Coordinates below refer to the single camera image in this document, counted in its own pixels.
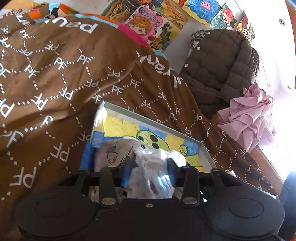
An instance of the pink ruffled cloth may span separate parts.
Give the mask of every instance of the pink ruffled cloth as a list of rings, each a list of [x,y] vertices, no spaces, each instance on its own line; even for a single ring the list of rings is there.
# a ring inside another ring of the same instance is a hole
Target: pink ruffled cloth
[[[252,84],[244,97],[230,100],[229,108],[218,111],[218,126],[236,140],[244,149],[251,152],[258,144],[270,145],[275,136],[271,110],[273,97]]]

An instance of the box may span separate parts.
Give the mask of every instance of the box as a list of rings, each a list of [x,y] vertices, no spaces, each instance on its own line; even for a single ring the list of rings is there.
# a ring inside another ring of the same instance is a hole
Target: box
[[[102,102],[94,118],[91,138],[86,144],[80,169],[94,171],[94,151],[107,139],[137,139],[156,149],[176,150],[185,156],[188,165],[201,172],[216,168],[201,142],[135,112]]]

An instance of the cartoon eye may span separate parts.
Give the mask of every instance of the cartoon eye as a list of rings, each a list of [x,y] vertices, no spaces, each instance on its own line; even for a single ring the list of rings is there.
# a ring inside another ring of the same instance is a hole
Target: cartoon eye
[[[150,135],[149,137],[150,137],[150,140],[151,140],[151,141],[153,141],[153,142],[158,142],[158,139],[157,139],[156,136],[154,136],[154,135]]]
[[[158,149],[159,148],[159,146],[156,143],[152,143],[152,146],[153,146],[154,149]]]

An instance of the dark brown puffer jacket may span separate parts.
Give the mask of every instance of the dark brown puffer jacket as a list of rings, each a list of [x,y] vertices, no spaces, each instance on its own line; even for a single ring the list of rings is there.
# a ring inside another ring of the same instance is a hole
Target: dark brown puffer jacket
[[[213,29],[201,39],[180,76],[189,86],[201,112],[211,117],[243,96],[256,80],[259,56],[237,31]]]

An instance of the brown bedding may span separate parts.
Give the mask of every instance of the brown bedding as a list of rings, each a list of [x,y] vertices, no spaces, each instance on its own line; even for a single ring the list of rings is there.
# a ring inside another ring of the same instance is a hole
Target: brown bedding
[[[17,237],[13,210],[21,197],[79,168],[102,100],[203,142],[218,168],[274,192],[251,156],[201,114],[164,57],[120,27],[64,19],[34,24],[23,14],[0,20],[0,237]]]

